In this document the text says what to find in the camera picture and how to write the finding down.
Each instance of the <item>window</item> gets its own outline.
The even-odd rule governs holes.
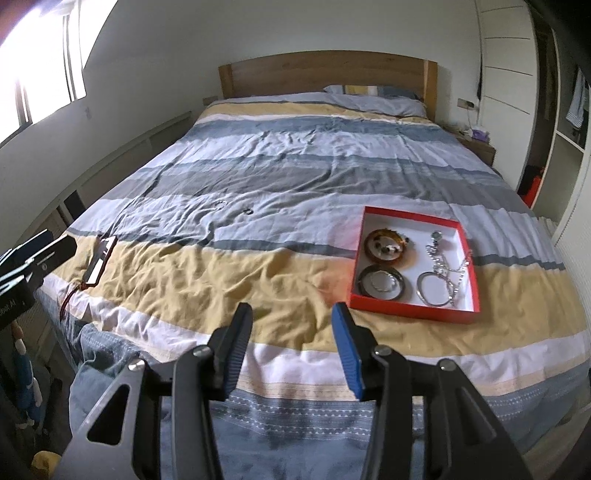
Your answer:
[[[37,8],[0,45],[0,147],[86,95],[82,69],[115,2],[62,0],[49,12]]]

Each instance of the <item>phone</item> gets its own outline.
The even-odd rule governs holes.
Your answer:
[[[115,236],[103,238],[100,241],[99,248],[96,250],[96,253],[92,257],[88,269],[82,277],[82,282],[87,287],[95,287],[98,285],[100,277],[105,271],[107,260],[111,256],[111,252],[113,251],[116,243],[117,237]]]

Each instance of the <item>chain necklace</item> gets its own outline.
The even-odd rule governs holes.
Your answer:
[[[450,294],[450,300],[449,303],[451,303],[452,306],[454,306],[454,301],[457,297],[457,294],[460,291],[460,285],[462,284],[462,280],[464,279],[464,276],[466,275],[466,271],[467,271],[467,266],[469,265],[469,261],[468,261],[468,257],[464,257],[464,260],[460,263],[458,268],[451,268],[449,266],[449,264],[447,263],[445,257],[443,256],[443,253],[441,253],[439,251],[439,242],[441,241],[441,239],[443,238],[443,235],[441,234],[441,232],[433,232],[431,234],[431,240],[433,241],[433,243],[431,245],[426,245],[425,246],[425,251],[427,252],[427,255],[429,256],[429,258],[431,258],[431,260],[433,261],[433,271],[438,274],[441,275],[442,277],[445,278],[445,281],[448,285],[452,285],[453,286],[453,290],[449,292]],[[460,277],[457,280],[457,283],[453,283],[451,281],[450,274],[451,273],[459,273]]]

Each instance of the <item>striped duvet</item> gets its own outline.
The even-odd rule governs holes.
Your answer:
[[[212,409],[226,477],[359,478],[372,405],[346,386],[330,308],[346,298],[365,205],[461,222],[482,313],[472,325],[353,312],[356,322],[413,360],[455,359],[522,452],[564,417],[588,388],[589,338],[550,239],[451,135],[391,105],[326,93],[215,103],[70,227],[78,252],[38,296],[79,366],[74,429],[125,362],[175,359],[247,301],[255,325],[238,388]],[[119,242],[100,285],[76,293],[60,323],[102,235]],[[418,406],[413,428],[418,478]]]

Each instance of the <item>bracelet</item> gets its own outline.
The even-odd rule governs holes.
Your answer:
[[[388,238],[395,245],[385,244],[382,238]],[[365,255],[373,262],[382,265],[392,265],[404,255],[409,239],[401,236],[394,230],[382,228],[374,230],[366,238],[363,244]]]
[[[374,276],[377,274],[380,274],[380,273],[382,275],[386,275],[387,277],[389,277],[392,280],[392,282],[394,284],[400,286],[400,292],[398,292],[398,294],[396,294],[396,296],[392,297],[391,299],[380,299],[378,297],[374,297],[373,295],[368,293],[367,289],[365,288],[365,285],[363,284],[363,281],[365,280],[365,278],[370,275],[369,280],[371,282],[371,286],[376,291],[383,292],[383,293],[392,291],[393,288],[384,289],[384,288],[376,287],[376,285],[374,284]],[[373,299],[378,299],[378,300],[398,300],[404,294],[405,282],[404,282],[404,277],[402,276],[402,274],[398,270],[396,270],[395,268],[384,267],[383,265],[370,265],[366,269],[364,269],[357,277],[357,288],[358,288],[359,292],[361,293],[361,295],[363,295],[365,297],[372,297]]]
[[[425,298],[425,294],[423,292],[423,280],[427,277],[437,277],[445,282],[445,285],[447,287],[447,300],[446,301],[444,301],[442,303],[431,303],[430,301],[428,301]],[[453,303],[453,299],[456,296],[455,286],[454,286],[453,282],[449,278],[447,278],[445,275],[442,275],[438,272],[424,272],[418,276],[418,278],[417,278],[417,294],[418,294],[418,297],[421,299],[421,301],[425,305],[428,305],[430,307],[444,307],[445,305],[447,305],[449,303]]]

